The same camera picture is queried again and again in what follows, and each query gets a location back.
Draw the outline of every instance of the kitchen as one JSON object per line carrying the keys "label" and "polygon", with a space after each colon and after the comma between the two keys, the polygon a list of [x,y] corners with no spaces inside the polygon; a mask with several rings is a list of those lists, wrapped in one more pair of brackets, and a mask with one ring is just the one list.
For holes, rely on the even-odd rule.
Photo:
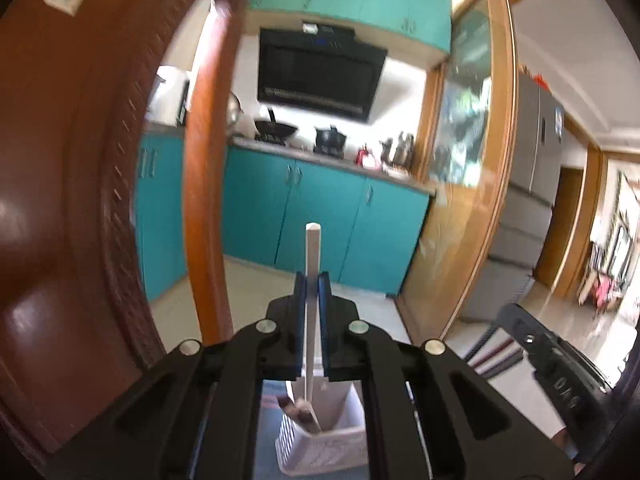
{"label": "kitchen", "polygon": [[[425,3],[430,13],[418,19],[412,9]],[[250,9],[232,82],[222,208],[234,329],[290,292],[292,273],[304,269],[304,226],[317,221],[321,270],[343,295],[366,298],[359,303],[372,305],[372,322],[408,341],[393,298],[433,197],[412,162],[428,70],[449,49],[450,0],[250,0]],[[194,30],[202,28],[204,10],[206,0],[191,16]],[[193,36],[181,43],[193,49]],[[175,60],[180,38],[174,41],[168,57]],[[162,314],[193,303],[184,279],[179,175],[180,123],[197,51],[191,65],[189,56],[173,63],[190,73],[160,68],[165,82],[149,104],[138,166],[138,254],[167,347],[199,335],[196,319],[185,333],[176,330],[184,320]],[[167,111],[176,109],[176,98],[179,117],[172,120]],[[267,285],[258,297],[235,301],[247,282]],[[274,290],[275,283],[287,283],[286,290]]]}

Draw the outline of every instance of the black robot arm part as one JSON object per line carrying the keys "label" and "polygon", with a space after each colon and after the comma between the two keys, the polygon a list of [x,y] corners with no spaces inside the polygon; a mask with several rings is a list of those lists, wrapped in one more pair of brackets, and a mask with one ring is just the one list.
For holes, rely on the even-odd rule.
{"label": "black robot arm part", "polygon": [[[302,371],[305,290],[299,273],[291,296],[230,341],[183,342],[57,452],[46,478],[252,478],[262,381]],[[332,295],[327,274],[318,290],[325,375],[362,382],[371,479],[574,476],[565,453],[443,343],[392,340]]]}

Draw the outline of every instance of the metal screw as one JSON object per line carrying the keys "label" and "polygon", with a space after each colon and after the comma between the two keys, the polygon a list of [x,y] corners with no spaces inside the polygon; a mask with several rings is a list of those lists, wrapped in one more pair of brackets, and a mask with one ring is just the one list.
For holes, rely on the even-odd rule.
{"label": "metal screw", "polygon": [[442,355],[444,354],[446,346],[439,339],[429,339],[424,344],[424,349],[431,355]]}
{"label": "metal screw", "polygon": [[367,330],[369,330],[369,323],[366,321],[357,319],[349,323],[349,332],[353,332],[354,334],[364,334]]}
{"label": "metal screw", "polygon": [[183,355],[196,355],[200,351],[200,342],[195,339],[187,339],[180,343],[179,348]]}
{"label": "metal screw", "polygon": [[255,324],[255,327],[258,329],[258,332],[262,332],[263,334],[270,334],[277,329],[278,325],[271,319],[261,319],[260,321],[258,321],[258,323]]}

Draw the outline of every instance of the white container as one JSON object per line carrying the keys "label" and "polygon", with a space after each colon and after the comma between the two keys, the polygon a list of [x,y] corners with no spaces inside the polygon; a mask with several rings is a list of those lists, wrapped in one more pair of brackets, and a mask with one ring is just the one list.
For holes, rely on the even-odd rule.
{"label": "white container", "polygon": [[[304,394],[303,379],[287,381],[291,399]],[[353,383],[330,383],[314,377],[312,405],[322,433],[309,434],[282,415],[276,455],[288,476],[329,473],[368,462],[364,409]]]}

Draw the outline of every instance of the stainless steel refrigerator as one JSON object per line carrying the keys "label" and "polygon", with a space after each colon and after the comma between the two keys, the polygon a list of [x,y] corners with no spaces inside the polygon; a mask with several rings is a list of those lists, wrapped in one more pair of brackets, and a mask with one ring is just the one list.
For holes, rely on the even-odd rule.
{"label": "stainless steel refrigerator", "polygon": [[487,260],[461,318],[493,320],[531,288],[558,191],[564,108],[520,74],[516,142],[509,188]]}

